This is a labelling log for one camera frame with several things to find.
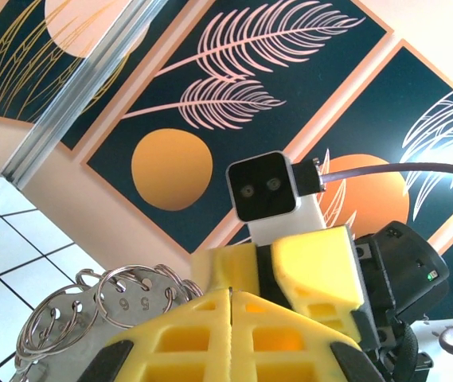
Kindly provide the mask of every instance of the camera lens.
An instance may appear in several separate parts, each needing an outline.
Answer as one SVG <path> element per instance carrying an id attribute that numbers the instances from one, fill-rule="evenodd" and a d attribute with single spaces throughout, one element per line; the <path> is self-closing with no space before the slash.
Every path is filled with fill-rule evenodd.
<path id="1" fill-rule="evenodd" d="M 281 187 L 281 181 L 277 177 L 274 177 L 267 182 L 267 187 L 271 191 L 276 191 L 279 189 L 279 187 Z"/>
<path id="2" fill-rule="evenodd" d="M 255 193 L 255 189 L 252 185 L 245 185 L 240 190 L 240 193 L 243 197 L 252 197 L 252 195 Z"/>

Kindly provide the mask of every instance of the black action camera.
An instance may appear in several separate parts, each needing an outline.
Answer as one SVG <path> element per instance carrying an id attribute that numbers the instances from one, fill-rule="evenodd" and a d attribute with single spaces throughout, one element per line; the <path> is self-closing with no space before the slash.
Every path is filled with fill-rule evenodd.
<path id="1" fill-rule="evenodd" d="M 287 214 L 298 206 L 291 163 L 279 151 L 231 164 L 227 178 L 237 216 L 245 223 Z"/>

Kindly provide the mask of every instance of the yellow foam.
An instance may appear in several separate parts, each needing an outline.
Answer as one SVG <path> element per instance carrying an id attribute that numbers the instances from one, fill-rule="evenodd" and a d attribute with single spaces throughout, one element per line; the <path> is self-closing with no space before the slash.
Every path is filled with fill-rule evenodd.
<path id="1" fill-rule="evenodd" d="M 109 341 L 134 342 L 115 382 L 229 382 L 229 290 L 211 292 Z"/>
<path id="2" fill-rule="evenodd" d="M 355 341 L 361 335 L 351 311 L 364 303 L 348 229 L 288 236 L 272 244 L 272 265 L 292 308 Z"/>
<path id="3" fill-rule="evenodd" d="M 330 343 L 351 338 L 245 292 L 232 295 L 232 382 L 345 382 Z"/>
<path id="4" fill-rule="evenodd" d="M 231 287 L 259 295 L 255 244 L 231 245 L 193 254 L 191 279 L 204 291 Z"/>

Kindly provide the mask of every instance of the orange circle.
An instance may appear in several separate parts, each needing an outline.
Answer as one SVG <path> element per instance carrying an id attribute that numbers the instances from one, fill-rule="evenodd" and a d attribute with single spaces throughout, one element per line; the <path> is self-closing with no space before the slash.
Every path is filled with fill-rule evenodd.
<path id="1" fill-rule="evenodd" d="M 131 0 L 45 0 L 45 23 L 58 47 L 74 57 L 85 58 L 95 48 Z M 145 29 L 133 44 L 136 49 Z"/>
<path id="2" fill-rule="evenodd" d="M 329 173 L 362 166 L 383 165 L 387 162 L 367 154 L 345 155 L 330 160 Z M 320 208 L 326 212 L 342 181 L 328 183 Z M 355 237 L 378 232 L 393 220 L 407 222 L 410 209 L 405 181 L 400 173 L 377 173 L 346 180 L 345 199 L 334 225 L 345 224 L 357 212 L 352 225 Z"/>
<path id="3" fill-rule="evenodd" d="M 176 129 L 146 135 L 132 155 L 135 187 L 144 201 L 166 211 L 186 209 L 205 192 L 212 155 L 196 135 Z"/>

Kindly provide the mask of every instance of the numbered metal tag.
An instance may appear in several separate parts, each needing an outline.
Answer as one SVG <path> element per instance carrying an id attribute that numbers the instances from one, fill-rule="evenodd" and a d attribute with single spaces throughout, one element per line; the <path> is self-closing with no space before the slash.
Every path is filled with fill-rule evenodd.
<path id="1" fill-rule="evenodd" d="M 98 285 L 81 293 L 60 294 L 51 299 L 41 314 L 33 335 L 37 337 L 39 333 L 44 333 L 52 322 L 53 329 L 43 344 L 46 348 L 58 341 L 65 331 L 67 335 L 55 349 L 49 350 L 50 355 L 47 357 L 36 363 L 24 363 L 18 371 L 25 372 L 16 374 L 12 381 L 77 381 L 107 341 L 124 330 L 118 325 L 112 325 L 112 322 L 139 325 L 187 301 L 185 291 L 165 275 L 151 271 L 131 273 L 141 283 L 117 277 L 117 283 L 103 285 L 101 301 L 105 311 L 102 314 L 96 309 Z M 56 319 L 52 317 L 55 311 L 58 313 Z M 73 323 L 70 331 L 69 322 Z M 67 346 L 67 349 L 59 353 L 59 349 Z"/>

